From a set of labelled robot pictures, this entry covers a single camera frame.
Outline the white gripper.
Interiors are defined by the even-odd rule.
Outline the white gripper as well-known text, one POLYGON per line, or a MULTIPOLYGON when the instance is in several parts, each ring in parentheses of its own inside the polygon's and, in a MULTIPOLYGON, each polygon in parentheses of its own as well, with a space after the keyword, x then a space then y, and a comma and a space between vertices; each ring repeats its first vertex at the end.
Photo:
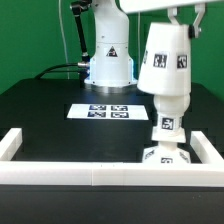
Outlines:
POLYGON ((147 12, 168 9, 167 15, 170 22, 178 25, 178 9, 176 7, 195 5, 196 18, 189 26, 190 38, 198 38, 201 33, 200 24, 206 13, 206 5, 202 3, 220 2, 224 0, 119 0, 121 9, 127 13, 147 12))

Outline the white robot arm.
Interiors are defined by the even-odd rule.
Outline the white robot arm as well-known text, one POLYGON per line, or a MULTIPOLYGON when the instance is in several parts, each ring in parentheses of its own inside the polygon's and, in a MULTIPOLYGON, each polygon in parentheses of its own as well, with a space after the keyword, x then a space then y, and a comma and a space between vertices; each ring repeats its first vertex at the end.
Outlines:
POLYGON ((91 61, 98 65, 124 68, 130 60, 128 54, 129 19, 127 13, 146 12, 194 5, 200 11, 210 2, 222 0, 92 0, 95 17, 96 51, 91 61))

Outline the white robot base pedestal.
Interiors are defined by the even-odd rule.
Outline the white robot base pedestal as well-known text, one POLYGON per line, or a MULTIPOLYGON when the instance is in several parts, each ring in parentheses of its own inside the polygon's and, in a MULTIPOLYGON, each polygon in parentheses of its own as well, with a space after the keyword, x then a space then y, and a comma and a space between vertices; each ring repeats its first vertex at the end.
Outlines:
POLYGON ((130 56, 93 56, 90 60, 89 76, 84 81, 97 87, 122 88, 135 85, 134 62, 130 56))

